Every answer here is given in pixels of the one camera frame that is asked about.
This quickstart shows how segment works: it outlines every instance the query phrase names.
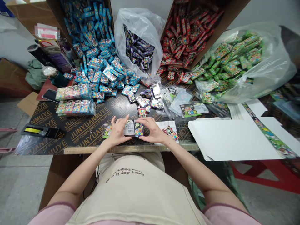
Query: green cloth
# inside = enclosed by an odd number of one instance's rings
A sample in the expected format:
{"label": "green cloth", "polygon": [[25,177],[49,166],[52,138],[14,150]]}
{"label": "green cloth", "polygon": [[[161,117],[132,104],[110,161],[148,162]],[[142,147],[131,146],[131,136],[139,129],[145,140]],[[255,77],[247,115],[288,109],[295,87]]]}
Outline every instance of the green cloth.
{"label": "green cloth", "polygon": [[27,64],[28,73],[26,74],[25,80],[35,90],[41,90],[47,77],[43,74],[42,64],[34,59]]}

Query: white wall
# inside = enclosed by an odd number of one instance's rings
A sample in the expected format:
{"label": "white wall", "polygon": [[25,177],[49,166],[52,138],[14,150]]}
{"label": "white wall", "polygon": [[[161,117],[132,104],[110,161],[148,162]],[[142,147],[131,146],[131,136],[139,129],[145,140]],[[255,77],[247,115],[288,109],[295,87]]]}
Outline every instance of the white wall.
{"label": "white wall", "polygon": [[110,3],[113,21],[116,21],[120,8],[147,8],[167,20],[173,0],[110,0]]}
{"label": "white wall", "polygon": [[35,59],[27,51],[30,45],[35,44],[34,37],[16,18],[0,15],[0,27],[4,24],[6,29],[0,30],[0,57],[26,67],[28,61]]}
{"label": "white wall", "polygon": [[251,0],[228,29],[272,21],[300,35],[300,0]]}

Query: smartphone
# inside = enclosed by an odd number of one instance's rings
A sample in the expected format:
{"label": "smartphone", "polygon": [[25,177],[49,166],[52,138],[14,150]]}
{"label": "smartphone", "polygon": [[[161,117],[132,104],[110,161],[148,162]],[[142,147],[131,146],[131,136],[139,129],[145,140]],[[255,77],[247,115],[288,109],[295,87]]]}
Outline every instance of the smartphone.
{"label": "smartphone", "polygon": [[56,102],[56,103],[59,103],[59,101],[56,101],[55,100],[55,97],[56,97],[56,91],[55,90],[52,90],[52,89],[48,89],[45,94],[42,96],[42,98],[44,99],[47,99],[47,100],[50,100],[52,102]]}

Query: pink sleeve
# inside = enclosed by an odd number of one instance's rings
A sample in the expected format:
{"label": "pink sleeve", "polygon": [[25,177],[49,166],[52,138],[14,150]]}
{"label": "pink sleeve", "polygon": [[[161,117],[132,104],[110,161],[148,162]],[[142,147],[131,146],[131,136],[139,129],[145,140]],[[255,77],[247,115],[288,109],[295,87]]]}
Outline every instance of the pink sleeve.
{"label": "pink sleeve", "polygon": [[203,213],[212,224],[260,225],[260,223],[249,214],[223,203],[211,204],[204,208]]}
{"label": "pink sleeve", "polygon": [[57,202],[42,209],[28,225],[65,225],[75,212],[75,207],[67,202]]}

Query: person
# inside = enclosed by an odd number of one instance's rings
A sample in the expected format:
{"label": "person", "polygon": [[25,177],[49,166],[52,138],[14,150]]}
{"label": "person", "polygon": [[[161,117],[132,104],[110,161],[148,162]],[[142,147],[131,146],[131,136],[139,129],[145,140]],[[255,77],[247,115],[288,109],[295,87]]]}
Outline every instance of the person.
{"label": "person", "polygon": [[[107,153],[132,139],[123,135],[129,115],[116,122],[115,118],[109,137],[75,169],[29,225],[260,224],[229,188],[165,134],[154,118],[136,120],[150,130],[149,136],[139,139],[169,148],[202,191],[207,204],[202,212],[187,188],[164,172],[160,152]],[[78,207],[79,196],[96,168],[100,174],[98,184]]]}

